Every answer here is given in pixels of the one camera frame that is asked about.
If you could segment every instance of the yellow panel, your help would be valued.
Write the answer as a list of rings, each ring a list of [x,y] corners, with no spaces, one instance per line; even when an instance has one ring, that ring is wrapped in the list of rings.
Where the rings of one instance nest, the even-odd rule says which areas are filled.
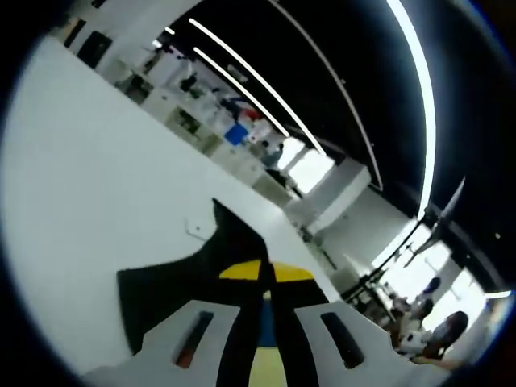
[[[314,276],[308,270],[303,268],[296,268],[288,264],[273,263],[274,274],[277,282],[290,282],[290,281],[302,281],[302,280],[313,280]]]
[[[224,270],[218,278],[229,278],[232,280],[257,280],[260,274],[260,260],[251,260],[243,264],[234,264]]]
[[[249,375],[249,387],[286,387],[287,378],[277,348],[258,347]]]

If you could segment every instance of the window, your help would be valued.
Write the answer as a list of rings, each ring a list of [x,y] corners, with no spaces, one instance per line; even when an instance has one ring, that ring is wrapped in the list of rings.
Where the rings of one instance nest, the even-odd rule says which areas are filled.
[[[399,296],[407,297],[408,302],[412,302],[427,287],[430,280],[438,275],[452,253],[443,242],[437,242],[404,268],[403,266],[412,258],[412,252],[421,247],[430,234],[428,227],[418,227],[401,248],[402,253],[397,261],[381,278],[382,283],[388,282]]]
[[[289,137],[285,141],[283,141],[283,154],[281,158],[277,162],[277,167],[279,169],[284,169],[290,161],[305,147],[305,143],[295,139],[294,137]]]
[[[310,149],[289,171],[299,190],[309,193],[335,165],[335,161]]]
[[[443,297],[435,304],[432,313],[423,321],[423,327],[434,330],[446,317],[462,310],[468,315],[468,328],[480,316],[485,306],[484,291],[471,273],[464,269],[451,284]]]
[[[374,259],[371,265],[374,268],[379,268],[383,265],[383,263],[395,253],[396,249],[402,241],[408,236],[408,234],[412,231],[412,229],[416,226],[416,221],[414,219],[409,220],[406,225],[402,228],[398,235],[394,237],[393,240],[384,248],[384,250],[378,254],[378,256]]]

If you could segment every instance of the black ceiling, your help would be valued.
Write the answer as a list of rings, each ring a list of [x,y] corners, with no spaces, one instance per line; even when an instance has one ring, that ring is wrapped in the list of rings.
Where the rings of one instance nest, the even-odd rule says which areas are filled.
[[[431,200],[443,208],[462,177],[455,220],[497,262],[512,229],[509,186],[514,175],[509,133],[516,128],[513,74],[504,45],[511,27],[495,2],[482,13],[460,1],[403,1],[430,70],[437,122],[435,180]],[[373,143],[387,198],[399,186],[421,193],[425,157],[422,92],[408,43],[385,0],[282,0],[283,6],[322,49],[345,87]],[[339,145],[372,171],[351,111],[321,60],[298,30],[266,0],[205,0],[173,24],[173,43],[194,46],[223,67],[231,56],[188,23],[193,17],[245,58],[293,107],[318,137]],[[246,87],[284,124],[295,125],[279,104],[249,77]],[[506,273],[509,280],[514,273]]]

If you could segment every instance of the fluorescent light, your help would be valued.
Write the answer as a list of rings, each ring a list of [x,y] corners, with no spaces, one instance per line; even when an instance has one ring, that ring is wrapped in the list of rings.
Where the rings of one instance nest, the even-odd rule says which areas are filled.
[[[202,24],[200,24],[197,20],[189,19],[189,22],[192,23],[199,30],[208,35],[215,43],[217,43],[220,47],[224,48],[231,56],[233,56],[248,72],[250,72],[256,80],[261,83],[261,85],[267,89],[267,91],[280,103],[281,106],[286,110],[286,112],[292,117],[294,122],[301,128],[301,130],[305,133],[306,137],[311,141],[314,147],[322,153],[326,155],[323,150],[321,144],[315,139],[314,135],[310,133],[306,125],[301,121],[297,114],[294,113],[292,108],[285,102],[285,100],[277,93],[275,89],[253,68],[251,65],[245,61],[243,57],[235,52],[231,47],[229,47],[226,43],[224,43],[216,34],[208,30]]]
[[[199,48],[195,47],[193,49],[202,59],[204,59],[206,62],[208,62],[219,73],[221,73],[229,82],[231,82],[233,84],[233,86],[236,87],[243,95],[245,95],[258,109],[263,111],[263,113],[267,116],[267,118],[270,119],[272,121],[272,123],[277,126],[277,128],[280,130],[281,133],[283,133],[283,135],[285,137],[290,137],[290,134],[283,127],[283,125],[281,125],[279,123],[279,121],[277,119],[275,119],[274,116],[267,109],[265,109],[265,107],[260,102],[258,102],[258,100],[256,98],[254,98],[251,93],[248,92],[247,89],[245,89],[236,79],[234,79],[232,75],[230,75],[225,69],[220,67],[213,59],[211,59],[209,56],[207,56]]]
[[[505,297],[509,297],[511,294],[511,291],[510,290],[507,290],[505,292],[497,292],[497,293],[487,293],[485,295],[485,297],[489,300],[493,300],[495,298],[505,298]]]
[[[414,25],[400,0],[386,0],[394,13],[397,22],[403,30],[403,35],[409,44],[418,72],[419,84],[422,92],[422,104],[425,110],[425,126],[427,136],[427,154],[425,155],[425,176],[422,183],[421,201],[419,202],[418,219],[422,219],[430,201],[432,181],[434,180],[435,166],[435,105],[434,92],[428,70],[427,60],[418,39]]]

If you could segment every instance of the desk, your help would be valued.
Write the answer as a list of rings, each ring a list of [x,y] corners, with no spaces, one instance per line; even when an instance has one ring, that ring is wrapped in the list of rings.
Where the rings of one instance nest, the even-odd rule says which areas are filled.
[[[121,58],[116,58],[116,61],[123,67],[125,67],[127,70],[142,78],[147,83],[153,85],[151,78],[147,74],[144,74],[144,72],[141,69],[136,68],[134,65],[127,63],[124,59]]]
[[[54,39],[27,65],[2,146],[11,274],[34,323],[75,372],[131,355],[117,270],[197,251],[202,241],[185,233],[185,219],[214,230],[212,198],[264,238],[272,261],[310,270],[328,299],[339,299],[279,207],[164,130]]]
[[[299,197],[296,196],[295,193],[278,183],[266,172],[256,180],[252,188],[264,198],[267,198],[281,208],[285,208],[291,201],[299,200]]]
[[[369,294],[369,296],[373,299],[373,301],[380,306],[380,308],[385,312],[385,314],[389,317],[389,320],[393,323],[396,321],[396,318],[393,316],[392,312],[390,311],[393,303],[389,302],[390,300],[387,298],[385,299],[385,294],[382,292],[382,290],[377,289],[375,286],[369,286],[368,284],[365,284],[365,288]]]
[[[194,100],[177,87],[155,87],[140,107],[240,181],[254,185],[264,175],[264,166],[246,148],[236,147],[224,137],[234,125],[233,118],[225,110],[206,104],[203,97]],[[177,108],[201,124],[195,135],[176,122],[173,112]]]

